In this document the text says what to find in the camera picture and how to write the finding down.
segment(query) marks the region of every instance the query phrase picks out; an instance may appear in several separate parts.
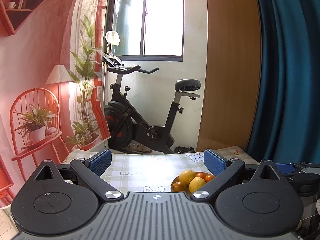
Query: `exercise bike flywheel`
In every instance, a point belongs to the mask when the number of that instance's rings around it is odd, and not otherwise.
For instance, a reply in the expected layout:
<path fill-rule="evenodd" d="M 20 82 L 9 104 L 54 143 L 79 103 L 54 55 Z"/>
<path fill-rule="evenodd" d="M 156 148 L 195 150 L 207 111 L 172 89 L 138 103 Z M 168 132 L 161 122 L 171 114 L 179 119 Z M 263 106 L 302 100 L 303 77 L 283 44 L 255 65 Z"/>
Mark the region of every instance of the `exercise bike flywheel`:
<path fill-rule="evenodd" d="M 116 127 L 123 113 L 113 107 L 106 106 L 104 109 L 104 116 L 107 121 L 110 133 L 113 132 L 113 129 Z M 127 118 L 119 131 L 116 133 L 112 139 L 109 139 L 109 147 L 111 149 L 120 150 L 127 147 L 132 141 L 132 119 Z"/>

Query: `blue curtain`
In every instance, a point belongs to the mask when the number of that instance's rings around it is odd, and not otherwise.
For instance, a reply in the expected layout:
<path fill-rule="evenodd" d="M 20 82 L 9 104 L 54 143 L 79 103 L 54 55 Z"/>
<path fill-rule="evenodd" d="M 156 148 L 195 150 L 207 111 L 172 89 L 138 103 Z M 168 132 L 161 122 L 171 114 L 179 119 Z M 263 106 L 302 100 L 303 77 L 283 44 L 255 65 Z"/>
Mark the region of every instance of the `blue curtain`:
<path fill-rule="evenodd" d="M 320 163 L 320 0 L 258 0 L 260 91 L 248 154 Z"/>

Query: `white lampshade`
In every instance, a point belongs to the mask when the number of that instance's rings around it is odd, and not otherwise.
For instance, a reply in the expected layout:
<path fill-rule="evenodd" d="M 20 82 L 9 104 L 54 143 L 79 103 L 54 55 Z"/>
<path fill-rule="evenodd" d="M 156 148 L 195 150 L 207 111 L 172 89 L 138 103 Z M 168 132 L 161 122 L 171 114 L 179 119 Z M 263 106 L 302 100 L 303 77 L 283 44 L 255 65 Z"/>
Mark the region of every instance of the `white lampshade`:
<path fill-rule="evenodd" d="M 115 31 L 108 31 L 106 33 L 106 41 L 110 42 L 111 45 L 118 46 L 120 43 L 119 34 Z"/>
<path fill-rule="evenodd" d="M 73 82 L 64 65 L 56 65 L 48 77 L 46 84 Z"/>

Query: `fruit bowl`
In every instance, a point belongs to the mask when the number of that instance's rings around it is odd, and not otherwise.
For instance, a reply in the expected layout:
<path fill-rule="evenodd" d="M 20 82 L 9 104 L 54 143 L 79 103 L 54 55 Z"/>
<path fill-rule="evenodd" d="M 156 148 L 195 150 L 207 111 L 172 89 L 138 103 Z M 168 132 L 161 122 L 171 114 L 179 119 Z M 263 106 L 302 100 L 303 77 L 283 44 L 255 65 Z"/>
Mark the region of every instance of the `fruit bowl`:
<path fill-rule="evenodd" d="M 198 174 L 198 173 L 200 173 L 200 172 L 203 173 L 203 174 L 205 174 L 206 176 L 212 175 L 212 174 L 210 174 L 210 173 L 206 173 L 206 172 L 203 172 L 203 171 L 195 171 L 195 174 Z M 171 192 L 175 192 L 175 191 L 173 191 L 172 186 L 173 186 L 173 184 L 175 184 L 175 183 L 178 182 L 178 181 L 179 181 L 179 176 L 176 177 L 176 178 L 172 181 L 171 186 L 170 186 L 170 191 L 171 191 Z M 188 186 L 187 186 L 185 192 L 186 192 L 187 196 L 190 197 L 191 192 L 189 191 L 189 187 L 188 187 Z"/>

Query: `window frame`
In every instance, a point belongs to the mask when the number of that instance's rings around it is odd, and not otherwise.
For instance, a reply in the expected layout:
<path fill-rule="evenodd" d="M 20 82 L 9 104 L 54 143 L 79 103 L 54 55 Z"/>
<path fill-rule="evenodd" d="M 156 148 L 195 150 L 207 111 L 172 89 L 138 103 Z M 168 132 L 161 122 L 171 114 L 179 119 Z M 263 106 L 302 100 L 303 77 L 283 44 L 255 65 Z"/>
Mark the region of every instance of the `window frame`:
<path fill-rule="evenodd" d="M 113 16 L 114 16 L 115 0 L 107 1 L 106 20 L 105 20 L 105 32 L 104 36 L 108 31 L 112 30 Z M 140 38 L 140 55 L 122 55 L 119 58 L 123 61 L 183 61 L 184 52 L 184 25 L 185 25 L 185 0 L 183 0 L 183 28 L 182 28 L 182 54 L 181 56 L 170 56 L 170 55 L 144 55 L 145 48 L 145 32 L 146 32 L 146 8 L 147 0 L 143 0 L 143 14 L 142 14 L 142 28 Z M 107 51 L 107 42 L 103 40 L 103 51 Z"/>

